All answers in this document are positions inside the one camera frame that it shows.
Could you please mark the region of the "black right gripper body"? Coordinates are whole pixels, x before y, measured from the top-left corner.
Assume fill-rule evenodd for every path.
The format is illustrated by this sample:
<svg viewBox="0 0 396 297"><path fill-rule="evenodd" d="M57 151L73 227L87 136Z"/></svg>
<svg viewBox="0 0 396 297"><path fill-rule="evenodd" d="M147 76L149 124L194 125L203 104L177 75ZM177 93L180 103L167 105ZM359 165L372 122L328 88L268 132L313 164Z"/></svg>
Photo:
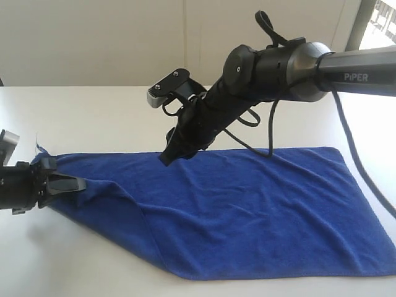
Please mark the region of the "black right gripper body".
<svg viewBox="0 0 396 297"><path fill-rule="evenodd" d="M243 99L220 90L210 90L205 98L183 111L171 137L177 137L180 145L206 149L242 113Z"/></svg>

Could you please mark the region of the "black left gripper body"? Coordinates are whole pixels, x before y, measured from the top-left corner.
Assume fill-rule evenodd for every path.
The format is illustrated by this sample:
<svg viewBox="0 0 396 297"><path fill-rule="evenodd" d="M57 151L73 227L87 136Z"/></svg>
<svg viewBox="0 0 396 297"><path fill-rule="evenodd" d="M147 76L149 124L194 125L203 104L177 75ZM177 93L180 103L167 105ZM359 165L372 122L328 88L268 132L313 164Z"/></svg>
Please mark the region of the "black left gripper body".
<svg viewBox="0 0 396 297"><path fill-rule="evenodd" d="M49 194L46 183L56 169L56 160L52 157L36 163L18 161L15 166L1 167L1 209L10 209L17 215L38 206L38 199Z"/></svg>

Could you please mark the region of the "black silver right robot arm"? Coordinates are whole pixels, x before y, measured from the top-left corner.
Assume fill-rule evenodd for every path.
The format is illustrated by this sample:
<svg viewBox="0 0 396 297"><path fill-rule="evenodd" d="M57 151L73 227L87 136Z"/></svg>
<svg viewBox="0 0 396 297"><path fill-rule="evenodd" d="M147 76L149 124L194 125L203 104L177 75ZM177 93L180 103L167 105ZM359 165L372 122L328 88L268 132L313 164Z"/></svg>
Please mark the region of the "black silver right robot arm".
<svg viewBox="0 0 396 297"><path fill-rule="evenodd" d="M160 154L164 165L192 158L252 106L278 100L315 102L331 91L395 95L395 47L334 53L319 42L255 51L241 45L227 57L210 89L180 99L178 122Z"/></svg>

